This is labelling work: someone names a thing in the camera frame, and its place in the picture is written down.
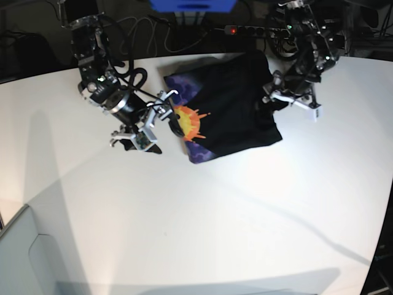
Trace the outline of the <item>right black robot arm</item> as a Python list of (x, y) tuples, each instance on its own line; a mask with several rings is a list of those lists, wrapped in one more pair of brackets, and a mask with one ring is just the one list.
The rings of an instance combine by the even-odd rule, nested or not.
[(114, 26), (127, 42), (128, 38), (113, 18), (101, 14), (96, 1), (58, 1), (63, 28), (71, 31), (72, 52), (81, 76), (78, 85), (82, 98), (120, 121), (120, 128), (111, 134), (110, 145), (121, 143), (125, 150), (161, 154), (153, 133), (156, 119), (168, 120), (171, 131), (182, 138), (182, 131), (170, 98), (177, 92), (162, 91), (153, 95), (142, 89), (148, 73), (134, 65), (128, 52), (128, 69), (110, 51), (104, 24)]

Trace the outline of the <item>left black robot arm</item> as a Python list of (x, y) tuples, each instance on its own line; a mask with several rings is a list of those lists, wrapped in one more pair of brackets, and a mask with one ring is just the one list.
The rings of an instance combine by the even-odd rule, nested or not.
[(312, 1), (279, 1), (270, 4), (265, 18), (265, 39), (272, 54), (290, 62), (285, 72), (274, 71), (263, 86), (264, 103), (283, 102), (309, 112), (317, 120), (322, 106), (317, 102), (315, 85), (322, 73), (339, 60), (333, 42), (336, 24), (329, 25), (313, 11)]

